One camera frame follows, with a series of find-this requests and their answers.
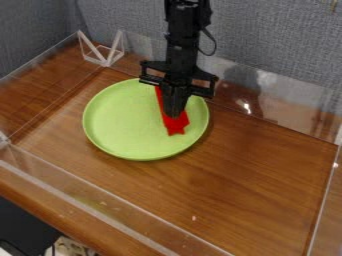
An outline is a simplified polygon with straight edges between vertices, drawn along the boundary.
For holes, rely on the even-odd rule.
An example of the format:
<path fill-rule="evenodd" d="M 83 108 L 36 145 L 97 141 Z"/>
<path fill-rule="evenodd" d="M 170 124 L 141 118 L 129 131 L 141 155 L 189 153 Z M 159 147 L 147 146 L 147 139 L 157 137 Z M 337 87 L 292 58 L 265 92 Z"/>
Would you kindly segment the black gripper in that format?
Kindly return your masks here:
<path fill-rule="evenodd" d="M 163 112 L 171 118 L 178 118 L 183 112 L 191 95 L 213 98 L 218 76 L 203 71 L 198 66 L 191 71 L 175 71 L 166 61 L 141 62 L 142 74 L 139 81 L 153 86 L 161 86 Z M 165 74 L 163 77 L 149 74 L 153 69 Z M 207 87 L 195 85 L 194 80 L 209 82 Z"/>

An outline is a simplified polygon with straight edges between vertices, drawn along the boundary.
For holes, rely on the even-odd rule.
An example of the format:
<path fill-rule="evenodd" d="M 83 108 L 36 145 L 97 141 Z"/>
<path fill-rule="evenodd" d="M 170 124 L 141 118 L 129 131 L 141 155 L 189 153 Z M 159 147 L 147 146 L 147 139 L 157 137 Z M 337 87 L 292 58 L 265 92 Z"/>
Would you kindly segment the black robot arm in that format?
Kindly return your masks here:
<path fill-rule="evenodd" d="M 166 60 L 142 61 L 141 82 L 162 91 L 162 110 L 178 118 L 189 98 L 214 97 L 217 75 L 198 67 L 201 33 L 215 42 L 206 27 L 211 24 L 210 0 L 165 0 L 167 33 Z"/>

